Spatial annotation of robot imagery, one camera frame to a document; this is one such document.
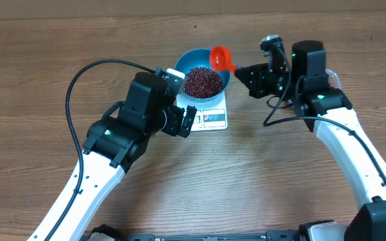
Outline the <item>red measuring scoop blue handle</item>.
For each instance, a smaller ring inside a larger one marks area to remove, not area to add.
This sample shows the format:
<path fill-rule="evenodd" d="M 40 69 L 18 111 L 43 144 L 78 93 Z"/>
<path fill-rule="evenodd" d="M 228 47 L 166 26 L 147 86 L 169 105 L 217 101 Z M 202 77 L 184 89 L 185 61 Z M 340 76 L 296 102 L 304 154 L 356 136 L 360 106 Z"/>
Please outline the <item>red measuring scoop blue handle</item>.
<path fill-rule="evenodd" d="M 231 51 L 224 46 L 215 46 L 211 49 L 209 62 L 212 69 L 217 72 L 227 70 L 235 73 L 238 69 L 238 67 L 232 63 Z"/>

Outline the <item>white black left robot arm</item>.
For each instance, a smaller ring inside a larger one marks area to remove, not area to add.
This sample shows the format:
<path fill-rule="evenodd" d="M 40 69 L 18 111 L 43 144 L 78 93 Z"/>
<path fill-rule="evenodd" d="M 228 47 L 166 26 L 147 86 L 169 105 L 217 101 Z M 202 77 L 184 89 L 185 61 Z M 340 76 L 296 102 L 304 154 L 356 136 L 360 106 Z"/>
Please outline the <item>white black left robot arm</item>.
<path fill-rule="evenodd" d="M 82 160 L 30 240 L 79 240 L 154 134 L 190 134 L 196 108 L 174 104 L 185 81 L 183 73 L 171 68 L 136 73 L 126 99 L 89 127 Z"/>

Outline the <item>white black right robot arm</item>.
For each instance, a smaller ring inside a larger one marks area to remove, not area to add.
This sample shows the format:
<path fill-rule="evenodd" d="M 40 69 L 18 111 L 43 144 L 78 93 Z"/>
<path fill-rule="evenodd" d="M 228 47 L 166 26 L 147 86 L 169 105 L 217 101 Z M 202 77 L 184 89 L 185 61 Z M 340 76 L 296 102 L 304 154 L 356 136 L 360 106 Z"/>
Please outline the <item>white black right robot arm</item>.
<path fill-rule="evenodd" d="M 358 212 L 348 225 L 332 220 L 300 225 L 296 240 L 386 240 L 386 162 L 365 134 L 352 103 L 329 83 L 322 42 L 305 40 L 287 58 L 280 38 L 263 40 L 266 64 L 233 66 L 230 71 L 250 96 L 274 95 L 294 106 L 330 151 L 355 196 Z"/>

